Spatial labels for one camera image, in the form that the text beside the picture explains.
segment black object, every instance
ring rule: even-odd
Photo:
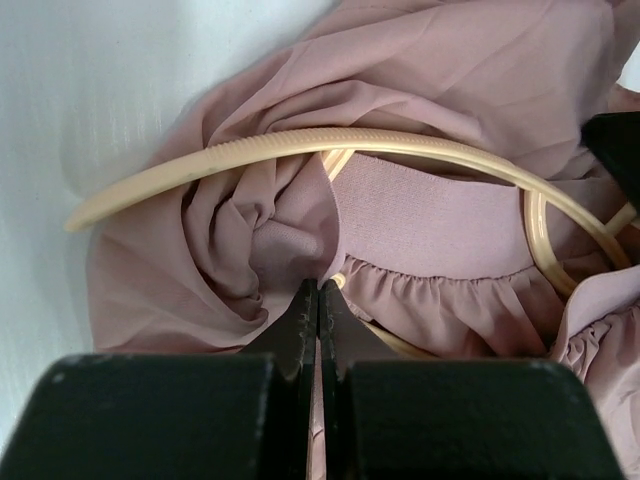
[[[596,115],[582,127],[582,142],[640,212],[640,112]]]
[[[333,282],[241,354],[90,355],[40,380],[0,479],[302,479],[316,342],[329,479],[622,479],[582,384],[546,361],[404,361]]]

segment pink fabric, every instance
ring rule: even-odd
[[[623,198],[579,147],[579,126],[605,110],[640,35],[640,3],[612,4],[345,0],[306,40],[205,95],[151,163],[272,131],[403,130],[504,156],[606,220]],[[88,269],[96,348],[234,349],[279,317],[302,279],[341,270],[356,313],[441,356],[543,356],[559,332],[554,358],[585,381],[640,478],[640,428],[624,424],[640,415],[638,344],[627,339],[637,310],[611,313],[608,300],[633,304],[640,285],[611,279],[640,267],[603,273],[593,242],[551,211],[568,270],[599,274],[563,316],[527,251],[516,189],[438,172],[358,155],[331,185],[317,157],[273,159],[118,214]]]

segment pink elastic waistband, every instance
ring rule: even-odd
[[[624,198],[609,178],[554,182],[601,221]],[[346,252],[380,268],[419,277],[496,278],[533,265],[518,188],[450,180],[355,155],[333,184]],[[558,258],[597,249],[549,206]]]

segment white surface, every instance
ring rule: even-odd
[[[0,450],[42,371],[91,349],[80,200],[182,108],[337,0],[0,0]]]
[[[629,90],[640,92],[640,45],[625,65],[618,83]]]

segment pink garment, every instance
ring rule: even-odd
[[[306,40],[205,95],[151,163],[303,127],[410,131],[501,155],[606,221],[624,199],[579,127],[605,110],[639,36],[635,0],[345,0]],[[567,270],[597,274],[565,309],[533,267],[517,189],[420,169],[357,155],[331,185],[317,156],[274,159],[118,214],[89,264],[96,348],[234,349],[301,280],[342,271],[356,314],[437,355],[551,351],[640,479],[640,266],[605,273],[596,245],[550,211]]]

